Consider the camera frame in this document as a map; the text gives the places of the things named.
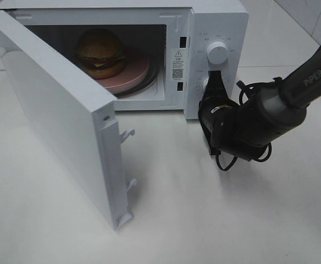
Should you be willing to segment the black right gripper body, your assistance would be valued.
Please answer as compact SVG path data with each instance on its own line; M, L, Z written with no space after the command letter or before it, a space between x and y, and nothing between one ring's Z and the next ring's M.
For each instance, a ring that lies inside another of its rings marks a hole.
M199 104L198 119L206 137L227 136L234 127L239 105L228 97L203 97Z

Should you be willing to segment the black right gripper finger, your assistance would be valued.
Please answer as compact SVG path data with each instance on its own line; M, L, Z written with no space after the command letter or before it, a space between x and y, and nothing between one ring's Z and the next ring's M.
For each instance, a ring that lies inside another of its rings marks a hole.
M209 78L205 86L203 99L206 100L217 97L228 99L228 94L222 78L222 72L220 70L209 71L208 76Z
M216 133L204 132L204 137L207 142L208 151L211 156L220 155L221 150L218 148L220 143L220 137Z

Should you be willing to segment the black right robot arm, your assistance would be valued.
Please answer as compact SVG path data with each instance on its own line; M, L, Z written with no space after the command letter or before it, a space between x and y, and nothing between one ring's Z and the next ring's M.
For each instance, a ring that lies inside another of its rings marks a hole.
M199 102L198 119L216 157L223 152L247 161L264 162L272 141L301 125L309 104L321 96L321 45L309 60L286 78L244 84L239 102L231 100L220 71L210 71Z

